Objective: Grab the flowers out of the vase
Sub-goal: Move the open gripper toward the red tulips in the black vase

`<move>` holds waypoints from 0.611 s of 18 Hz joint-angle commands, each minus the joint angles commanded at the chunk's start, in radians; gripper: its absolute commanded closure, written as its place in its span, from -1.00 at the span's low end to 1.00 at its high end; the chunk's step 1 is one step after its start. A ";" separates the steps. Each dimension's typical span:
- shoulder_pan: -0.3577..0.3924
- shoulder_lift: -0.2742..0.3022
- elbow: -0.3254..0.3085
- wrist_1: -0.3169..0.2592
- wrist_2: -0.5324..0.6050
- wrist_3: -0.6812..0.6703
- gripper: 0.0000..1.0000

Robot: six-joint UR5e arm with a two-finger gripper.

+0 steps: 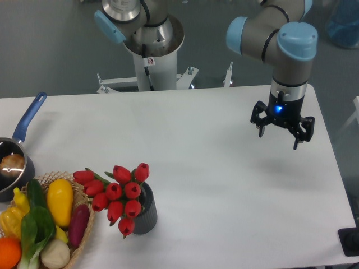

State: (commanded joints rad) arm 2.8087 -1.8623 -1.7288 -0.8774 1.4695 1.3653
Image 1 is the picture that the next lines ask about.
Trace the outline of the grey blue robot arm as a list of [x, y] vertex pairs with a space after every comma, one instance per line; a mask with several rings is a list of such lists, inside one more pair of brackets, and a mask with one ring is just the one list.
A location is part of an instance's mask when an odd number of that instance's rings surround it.
[[309, 142], [315, 118], [301, 115], [302, 104], [317, 52], [318, 33], [302, 22], [312, 1], [260, 1], [254, 18], [237, 17], [226, 33], [227, 47], [273, 67], [268, 103], [258, 101], [251, 123], [263, 136], [273, 124], [294, 136], [294, 145]]

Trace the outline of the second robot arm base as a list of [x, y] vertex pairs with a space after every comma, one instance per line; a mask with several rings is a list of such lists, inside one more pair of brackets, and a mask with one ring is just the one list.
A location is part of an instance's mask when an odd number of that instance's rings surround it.
[[168, 17], [167, 1], [102, 1], [94, 13], [100, 31], [113, 43], [120, 44], [142, 27], [157, 27]]

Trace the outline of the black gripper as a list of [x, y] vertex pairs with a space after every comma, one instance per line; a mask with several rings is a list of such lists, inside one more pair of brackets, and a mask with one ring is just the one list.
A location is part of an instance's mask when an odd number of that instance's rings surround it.
[[314, 134], [315, 118], [301, 117], [301, 109], [304, 97], [297, 100], [285, 100], [284, 92], [279, 93], [279, 98], [272, 93], [269, 94], [269, 101], [266, 105], [258, 101], [253, 107], [250, 122], [259, 130], [259, 137], [262, 138], [265, 126], [273, 124], [288, 129], [295, 137], [293, 149], [303, 142], [310, 142]]

